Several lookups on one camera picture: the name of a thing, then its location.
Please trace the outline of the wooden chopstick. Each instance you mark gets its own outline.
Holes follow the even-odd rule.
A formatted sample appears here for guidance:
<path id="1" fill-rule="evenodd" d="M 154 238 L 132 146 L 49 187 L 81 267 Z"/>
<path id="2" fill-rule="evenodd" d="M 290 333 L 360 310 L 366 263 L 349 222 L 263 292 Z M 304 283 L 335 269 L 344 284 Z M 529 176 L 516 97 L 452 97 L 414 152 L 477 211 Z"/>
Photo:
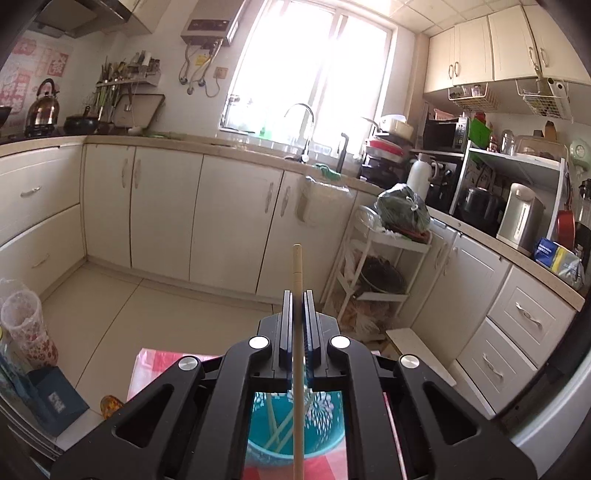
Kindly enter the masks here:
<path id="1" fill-rule="evenodd" d="M 304 320 L 303 320 L 303 247 L 294 244 L 294 479 L 304 479 Z"/>

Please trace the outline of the chrome kitchen faucet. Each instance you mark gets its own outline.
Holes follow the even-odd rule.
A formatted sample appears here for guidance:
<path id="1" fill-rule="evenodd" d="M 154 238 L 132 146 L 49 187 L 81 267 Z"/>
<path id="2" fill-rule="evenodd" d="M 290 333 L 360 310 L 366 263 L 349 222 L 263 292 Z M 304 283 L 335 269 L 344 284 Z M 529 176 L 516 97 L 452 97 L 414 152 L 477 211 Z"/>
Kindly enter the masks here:
<path id="1" fill-rule="evenodd" d="M 312 136 L 315 132 L 315 112 L 311 106 L 305 102 L 297 102 L 294 107 L 304 108 L 305 115 L 304 120 L 301 122 L 301 138 L 304 141 L 304 145 L 301 147 L 301 151 L 295 154 L 284 156 L 284 159 L 293 160 L 294 162 L 301 164 L 308 164 L 310 161 L 310 147 Z"/>

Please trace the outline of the teal perforated plastic basket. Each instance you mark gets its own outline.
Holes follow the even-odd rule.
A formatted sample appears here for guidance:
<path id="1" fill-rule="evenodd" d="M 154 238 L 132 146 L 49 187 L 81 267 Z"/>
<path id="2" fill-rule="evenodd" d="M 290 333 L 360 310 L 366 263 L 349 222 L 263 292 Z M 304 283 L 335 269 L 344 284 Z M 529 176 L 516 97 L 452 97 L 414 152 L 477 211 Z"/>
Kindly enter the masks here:
<path id="1" fill-rule="evenodd" d="M 304 458 L 325 455 L 345 439 L 342 394 L 304 389 Z M 275 468 L 294 463 L 293 393 L 254 394 L 245 465 Z"/>

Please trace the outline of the white tiered storage cart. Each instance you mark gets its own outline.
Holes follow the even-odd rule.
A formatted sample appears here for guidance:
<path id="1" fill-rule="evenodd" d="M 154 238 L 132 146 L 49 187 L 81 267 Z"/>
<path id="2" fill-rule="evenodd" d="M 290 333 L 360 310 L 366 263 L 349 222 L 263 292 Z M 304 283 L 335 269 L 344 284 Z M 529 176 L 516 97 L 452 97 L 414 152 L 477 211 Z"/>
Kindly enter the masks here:
<path id="1" fill-rule="evenodd" d="M 386 229 L 372 208 L 356 208 L 322 297 L 322 312 L 356 340 L 383 341 L 410 299 L 431 246 L 431 232 L 411 238 Z"/>

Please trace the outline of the red white checkered tablecloth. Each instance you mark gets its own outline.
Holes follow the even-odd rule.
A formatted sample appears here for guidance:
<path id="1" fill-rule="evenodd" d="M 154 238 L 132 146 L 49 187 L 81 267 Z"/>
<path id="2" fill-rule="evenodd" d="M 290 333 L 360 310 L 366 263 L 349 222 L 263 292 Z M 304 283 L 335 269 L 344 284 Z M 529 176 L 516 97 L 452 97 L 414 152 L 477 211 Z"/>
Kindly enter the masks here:
<path id="1" fill-rule="evenodd" d="M 183 356 L 185 356 L 185 353 L 142 348 L 135 357 L 126 400 L 131 400 L 138 392 Z M 242 478 L 247 480 L 291 479 L 293 478 L 293 467 L 245 467 Z M 304 478 L 315 480 L 348 479 L 346 441 L 342 440 L 328 454 L 304 461 Z"/>

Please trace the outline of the yellow patterned slipper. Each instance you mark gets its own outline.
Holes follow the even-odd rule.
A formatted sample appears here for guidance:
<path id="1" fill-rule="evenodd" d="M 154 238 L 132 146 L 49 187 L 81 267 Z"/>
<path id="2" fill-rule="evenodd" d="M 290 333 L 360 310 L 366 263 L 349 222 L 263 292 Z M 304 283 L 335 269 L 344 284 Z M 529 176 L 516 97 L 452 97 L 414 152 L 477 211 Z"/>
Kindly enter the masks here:
<path id="1" fill-rule="evenodd" d="M 105 420 L 109 419 L 123 405 L 124 403 L 113 395 L 103 396 L 100 400 L 100 412 L 102 417 Z"/>

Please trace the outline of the white thermos jug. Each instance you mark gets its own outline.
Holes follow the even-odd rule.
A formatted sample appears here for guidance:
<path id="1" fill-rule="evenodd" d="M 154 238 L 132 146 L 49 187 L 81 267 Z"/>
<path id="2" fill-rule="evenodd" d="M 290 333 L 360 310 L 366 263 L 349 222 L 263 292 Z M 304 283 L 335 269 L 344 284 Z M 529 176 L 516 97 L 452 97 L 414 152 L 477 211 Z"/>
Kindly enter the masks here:
<path id="1" fill-rule="evenodd" d="M 412 164 L 407 185 L 421 199 L 425 200 L 430 188 L 430 182 L 433 172 L 432 158 L 424 153 L 418 155 L 417 160 Z"/>

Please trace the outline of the dark blue box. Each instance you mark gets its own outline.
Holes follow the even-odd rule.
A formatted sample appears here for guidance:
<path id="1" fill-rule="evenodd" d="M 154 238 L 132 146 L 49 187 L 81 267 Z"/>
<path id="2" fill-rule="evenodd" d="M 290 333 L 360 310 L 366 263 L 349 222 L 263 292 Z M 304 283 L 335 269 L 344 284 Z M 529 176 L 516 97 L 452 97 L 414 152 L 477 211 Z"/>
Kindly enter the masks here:
<path id="1" fill-rule="evenodd" d="M 61 435 L 89 406 L 57 366 L 31 370 L 27 378 L 33 386 L 35 415 L 53 437 Z"/>

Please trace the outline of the silver electric water boiler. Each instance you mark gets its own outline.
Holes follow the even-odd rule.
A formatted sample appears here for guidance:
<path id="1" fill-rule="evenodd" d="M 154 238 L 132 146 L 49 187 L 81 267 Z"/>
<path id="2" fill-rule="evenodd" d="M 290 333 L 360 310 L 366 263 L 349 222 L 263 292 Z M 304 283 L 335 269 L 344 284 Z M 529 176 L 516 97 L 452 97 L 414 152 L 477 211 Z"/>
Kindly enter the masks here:
<path id="1" fill-rule="evenodd" d="M 532 189 L 513 183 L 496 238 L 520 253 L 531 256 L 544 211 L 544 204 Z"/>

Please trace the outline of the black microwave oven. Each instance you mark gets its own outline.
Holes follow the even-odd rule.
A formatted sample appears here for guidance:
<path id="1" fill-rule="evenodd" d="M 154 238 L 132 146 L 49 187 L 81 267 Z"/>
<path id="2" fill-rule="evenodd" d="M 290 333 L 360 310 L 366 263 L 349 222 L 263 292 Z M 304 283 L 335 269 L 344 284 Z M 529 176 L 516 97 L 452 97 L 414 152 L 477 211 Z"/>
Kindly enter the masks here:
<path id="1" fill-rule="evenodd" d="M 423 149 L 460 153 L 468 140 L 468 117 L 450 120 L 428 119 L 423 132 Z"/>

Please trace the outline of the blue packaged bag on counter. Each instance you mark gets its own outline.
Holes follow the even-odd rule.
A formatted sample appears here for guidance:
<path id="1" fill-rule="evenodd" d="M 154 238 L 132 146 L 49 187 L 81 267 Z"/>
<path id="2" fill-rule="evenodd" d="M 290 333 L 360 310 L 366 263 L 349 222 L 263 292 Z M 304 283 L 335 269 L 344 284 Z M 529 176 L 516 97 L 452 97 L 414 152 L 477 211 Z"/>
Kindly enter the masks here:
<path id="1" fill-rule="evenodd" d="M 534 260 L 560 278 L 574 290 L 584 286 L 582 260 L 570 250 L 547 238 L 542 238 L 536 247 Z"/>

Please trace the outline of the floral plastic trash bin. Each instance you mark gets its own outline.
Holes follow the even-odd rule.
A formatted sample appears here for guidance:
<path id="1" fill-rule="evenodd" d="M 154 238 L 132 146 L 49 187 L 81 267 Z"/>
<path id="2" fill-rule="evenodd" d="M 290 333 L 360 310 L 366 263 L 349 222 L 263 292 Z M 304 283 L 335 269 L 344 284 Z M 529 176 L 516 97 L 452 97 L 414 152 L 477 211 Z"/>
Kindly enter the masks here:
<path id="1" fill-rule="evenodd" d="M 18 280 L 1 280 L 1 324 L 34 369 L 58 363 L 38 295 Z"/>

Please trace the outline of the white metal counter shelf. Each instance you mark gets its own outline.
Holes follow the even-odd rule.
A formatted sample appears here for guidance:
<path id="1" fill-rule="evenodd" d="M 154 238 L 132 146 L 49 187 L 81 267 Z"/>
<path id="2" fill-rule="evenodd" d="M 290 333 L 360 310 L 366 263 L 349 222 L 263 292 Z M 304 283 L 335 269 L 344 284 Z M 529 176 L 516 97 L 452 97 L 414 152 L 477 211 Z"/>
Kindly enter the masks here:
<path id="1" fill-rule="evenodd" d="M 511 156 L 480 149 L 469 140 L 449 214 L 458 216 L 456 210 L 463 192 L 471 186 L 478 186 L 479 180 L 485 180 L 483 187 L 505 199 L 508 199 L 510 186 L 520 183 L 531 188 L 545 205 L 538 235 L 556 240 L 558 214 L 568 196 L 568 178 L 565 158 L 555 161 L 526 154 Z"/>

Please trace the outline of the black wok pan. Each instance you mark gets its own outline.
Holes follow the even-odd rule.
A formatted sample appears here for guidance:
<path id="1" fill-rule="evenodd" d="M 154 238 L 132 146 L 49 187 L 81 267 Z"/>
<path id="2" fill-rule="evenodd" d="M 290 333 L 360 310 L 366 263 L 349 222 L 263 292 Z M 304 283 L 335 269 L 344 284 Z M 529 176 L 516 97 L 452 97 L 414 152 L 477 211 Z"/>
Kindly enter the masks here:
<path id="1" fill-rule="evenodd" d="M 87 105 L 80 115 L 68 116 L 63 125 L 67 135 L 92 135 L 98 128 L 99 120 L 91 114 L 91 107 Z"/>

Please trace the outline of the wall utensil rack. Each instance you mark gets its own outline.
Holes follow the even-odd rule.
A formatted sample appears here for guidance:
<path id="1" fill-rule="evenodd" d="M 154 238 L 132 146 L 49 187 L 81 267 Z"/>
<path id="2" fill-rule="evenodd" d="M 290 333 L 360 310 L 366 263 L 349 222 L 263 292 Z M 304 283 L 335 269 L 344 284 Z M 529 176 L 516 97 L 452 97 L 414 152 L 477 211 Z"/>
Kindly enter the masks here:
<path id="1" fill-rule="evenodd" d="M 132 57 L 133 62 L 110 62 L 108 58 L 101 64 L 99 79 L 95 85 L 95 95 L 114 94 L 122 85 L 148 85 L 156 87 L 160 81 L 160 60 L 148 57 L 145 50 Z"/>

